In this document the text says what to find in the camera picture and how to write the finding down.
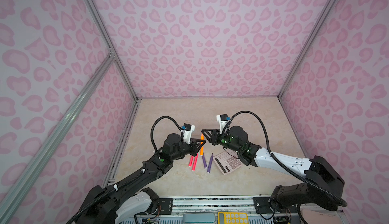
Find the purple marker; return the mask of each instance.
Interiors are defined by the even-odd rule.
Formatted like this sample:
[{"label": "purple marker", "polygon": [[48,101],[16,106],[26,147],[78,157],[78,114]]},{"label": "purple marker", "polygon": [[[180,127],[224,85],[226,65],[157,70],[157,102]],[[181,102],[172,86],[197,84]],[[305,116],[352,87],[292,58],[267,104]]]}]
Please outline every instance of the purple marker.
[{"label": "purple marker", "polygon": [[207,169],[207,162],[205,161],[205,156],[202,155],[202,157],[203,157],[204,168]]},{"label": "purple marker", "polygon": [[211,172],[211,165],[212,165],[213,159],[214,159],[214,154],[212,153],[211,159],[209,160],[207,173]]}]

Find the aluminum frame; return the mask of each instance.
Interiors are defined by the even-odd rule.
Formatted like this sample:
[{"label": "aluminum frame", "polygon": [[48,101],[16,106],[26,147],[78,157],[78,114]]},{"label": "aluminum frame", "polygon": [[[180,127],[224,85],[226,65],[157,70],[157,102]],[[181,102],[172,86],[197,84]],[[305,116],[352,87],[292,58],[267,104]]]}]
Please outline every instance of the aluminum frame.
[{"label": "aluminum frame", "polygon": [[131,82],[129,80],[129,77],[123,67],[122,62],[120,61],[120,58],[118,57],[118,53],[116,52],[116,49],[113,45],[113,42],[111,38],[109,37],[108,31],[105,28],[103,19],[101,18],[100,13],[97,10],[97,6],[94,2],[94,0],[84,0],[86,3],[86,6],[88,7],[88,10],[90,14],[92,15],[93,20],[95,21],[97,28],[100,31],[100,34],[104,40],[105,45],[107,46],[108,50],[113,54],[113,56],[117,57],[117,61],[115,61],[116,65],[119,68],[120,76],[123,78],[125,85],[127,86],[127,89],[130,91],[131,97],[134,101],[138,100],[138,97],[134,91],[134,88],[131,85]]},{"label": "aluminum frame", "polygon": [[[230,195],[230,196],[160,196],[161,198],[172,198],[172,214],[163,215],[162,218],[182,217],[185,213],[230,211],[246,212],[249,219],[258,217],[256,214],[254,197],[270,197],[270,195]],[[341,208],[336,212],[325,210],[316,204],[302,204],[301,209],[309,209],[320,213],[338,216],[343,224],[348,224],[345,213]],[[284,216],[284,213],[276,213],[275,216]],[[297,213],[292,213],[293,223],[299,223]]]},{"label": "aluminum frame", "polygon": [[129,115],[127,122],[126,122],[126,125],[124,127],[124,130],[122,132],[122,136],[119,139],[119,142],[116,146],[114,156],[113,156],[113,158],[111,160],[111,164],[109,166],[109,171],[104,179],[102,187],[107,187],[110,183],[115,182],[116,171],[119,167],[121,156],[126,148],[129,134],[131,132],[132,125],[134,124],[135,115],[138,112],[138,107],[139,107],[139,102],[134,102],[132,109],[131,109],[131,112],[130,112],[130,115]]},{"label": "aluminum frame", "polygon": [[17,182],[12,186],[5,198],[2,200],[0,206],[0,224],[7,224],[11,220],[31,187],[36,182],[40,173],[55,153],[58,145],[65,138],[70,127],[73,125],[74,121],[83,110],[85,104],[95,92],[97,86],[109,70],[114,60],[116,60],[116,58],[112,55],[108,55],[105,58],[92,78],[80,91],[80,94],[69,107],[68,111],[57,124],[56,128],[43,143],[35,157],[28,163],[27,168],[23,171]]},{"label": "aluminum frame", "polygon": [[327,0],[326,4],[324,5],[324,8],[319,14],[317,18],[317,22],[315,23],[311,33],[309,34],[307,41],[305,42],[303,48],[301,49],[301,52],[296,58],[296,62],[294,63],[292,69],[290,70],[288,76],[286,77],[285,83],[282,86],[280,93],[278,95],[279,100],[281,100],[282,97],[285,95],[285,92],[288,89],[289,85],[291,84],[295,74],[297,73],[297,70],[299,69],[300,65],[304,61],[306,54],[308,53],[316,37],[318,36],[321,28],[325,24],[328,16],[330,15],[330,13],[332,12],[332,10],[334,9],[337,3],[338,0]]},{"label": "aluminum frame", "polygon": [[277,95],[212,95],[212,96],[152,96],[139,97],[139,99],[199,99],[199,98],[268,98],[277,97]]}]

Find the calculator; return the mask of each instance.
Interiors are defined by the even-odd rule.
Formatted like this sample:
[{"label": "calculator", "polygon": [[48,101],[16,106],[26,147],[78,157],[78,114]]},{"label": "calculator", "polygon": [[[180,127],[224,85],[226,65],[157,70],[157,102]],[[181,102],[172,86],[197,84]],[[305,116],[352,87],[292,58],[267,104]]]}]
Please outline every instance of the calculator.
[{"label": "calculator", "polygon": [[222,152],[219,155],[214,156],[213,162],[216,162],[217,167],[223,175],[232,173],[243,165],[238,159],[236,152],[230,149],[226,149],[226,152]]},{"label": "calculator", "polygon": [[218,224],[248,224],[249,218],[244,212],[218,212]]}]

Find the pink marker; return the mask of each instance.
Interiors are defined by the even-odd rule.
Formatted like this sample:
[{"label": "pink marker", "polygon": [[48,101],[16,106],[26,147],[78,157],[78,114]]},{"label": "pink marker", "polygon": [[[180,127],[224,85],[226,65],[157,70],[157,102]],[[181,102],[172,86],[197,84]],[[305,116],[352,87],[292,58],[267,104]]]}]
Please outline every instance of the pink marker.
[{"label": "pink marker", "polygon": [[194,158],[194,161],[193,161],[192,171],[195,171],[196,163],[197,163],[197,155],[196,155],[196,157]]},{"label": "pink marker", "polygon": [[189,162],[189,166],[188,167],[192,166],[192,162],[193,162],[193,156],[191,156],[191,161]]}]

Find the marble tabletop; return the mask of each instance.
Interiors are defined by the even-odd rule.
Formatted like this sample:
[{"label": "marble tabletop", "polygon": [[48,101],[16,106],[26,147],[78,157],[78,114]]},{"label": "marble tabletop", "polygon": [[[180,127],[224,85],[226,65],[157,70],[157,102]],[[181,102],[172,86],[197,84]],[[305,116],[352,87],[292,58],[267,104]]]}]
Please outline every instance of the marble tabletop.
[{"label": "marble tabletop", "polygon": [[[153,155],[150,129],[160,116],[168,115],[179,125],[195,125],[192,138],[200,138],[201,129],[217,129],[216,115],[232,116],[238,111],[249,110],[257,114],[265,124],[271,150],[274,152],[303,158],[304,154],[276,97],[266,98],[193,98],[193,99],[142,99],[135,117],[128,143],[121,158],[116,181],[119,181],[142,166],[142,161]],[[266,146],[265,136],[257,119],[249,114],[238,115],[231,126],[239,125],[247,133],[249,141]],[[168,119],[161,120],[154,130],[157,148],[163,146],[168,134],[178,129]],[[223,148],[206,143],[204,155],[207,163],[211,154],[223,152]],[[207,174],[202,159],[198,159],[196,171],[188,167],[190,155],[174,161],[173,168],[162,178],[152,182],[152,188],[160,196],[193,195],[257,195],[271,194],[277,185],[294,185],[300,181],[267,168],[242,166],[236,171],[223,175],[212,164]]]}]

